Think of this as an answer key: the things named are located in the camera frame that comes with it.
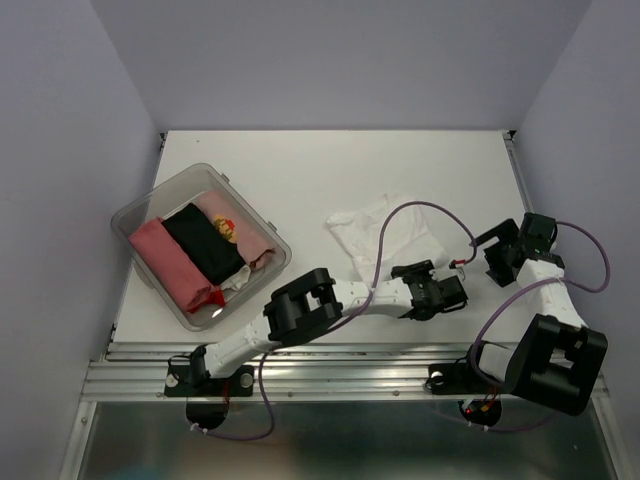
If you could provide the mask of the white printed t-shirt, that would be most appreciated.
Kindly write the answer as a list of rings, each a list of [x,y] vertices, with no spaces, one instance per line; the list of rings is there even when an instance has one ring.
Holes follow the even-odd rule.
[[[391,278],[395,266],[429,260],[440,268],[448,263],[449,255],[420,207],[392,213],[410,200],[406,195],[384,194],[360,210],[336,212],[326,220],[329,232],[350,257],[362,281],[372,282],[378,255],[382,256],[381,281]]]

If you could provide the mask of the clear plastic storage bin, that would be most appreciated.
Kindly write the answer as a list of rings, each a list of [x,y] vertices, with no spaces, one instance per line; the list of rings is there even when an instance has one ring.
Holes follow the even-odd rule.
[[[225,297],[224,307],[211,305],[191,314],[181,311],[170,298],[165,286],[135,251],[129,236],[145,222],[156,217],[168,218],[210,191],[219,194],[235,212],[255,228],[257,233],[268,240],[274,253],[264,267],[250,275],[248,283],[240,291],[231,292]],[[291,248],[277,233],[276,227],[264,220],[230,185],[224,175],[206,163],[197,163],[186,168],[117,211],[111,219],[111,228],[131,254],[138,277],[155,290],[176,321],[192,332],[207,330],[228,317],[275,280],[292,258]]]

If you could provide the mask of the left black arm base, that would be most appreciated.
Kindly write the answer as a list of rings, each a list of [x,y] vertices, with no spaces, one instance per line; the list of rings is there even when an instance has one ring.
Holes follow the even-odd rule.
[[[213,378],[200,353],[179,354],[167,361],[163,395],[168,398],[246,398],[253,395],[255,369],[242,365],[232,374]]]

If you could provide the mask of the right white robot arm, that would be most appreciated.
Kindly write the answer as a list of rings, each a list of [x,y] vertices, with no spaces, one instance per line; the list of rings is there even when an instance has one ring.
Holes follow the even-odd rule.
[[[488,276],[501,287],[517,284],[519,291],[508,301],[526,297],[533,318],[515,348],[476,337],[460,378],[472,390],[491,385],[577,416],[589,402],[608,340],[587,326],[571,300],[573,282],[552,251],[561,225],[552,217],[527,213],[520,223],[508,219],[476,237]]]

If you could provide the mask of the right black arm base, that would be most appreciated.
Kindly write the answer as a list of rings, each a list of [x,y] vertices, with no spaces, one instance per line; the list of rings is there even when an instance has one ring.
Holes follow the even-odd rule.
[[[434,395],[482,394],[499,388],[515,350],[483,341],[476,354],[429,366],[425,388]]]

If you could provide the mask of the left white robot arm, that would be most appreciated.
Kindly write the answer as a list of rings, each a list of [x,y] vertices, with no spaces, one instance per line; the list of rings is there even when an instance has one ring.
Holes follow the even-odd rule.
[[[437,279],[430,261],[394,267],[389,280],[336,280],[316,268],[274,291],[252,322],[224,340],[197,347],[189,355],[187,384],[210,394],[246,362],[277,348],[305,345],[338,323],[366,315],[428,321],[467,306],[457,275]]]

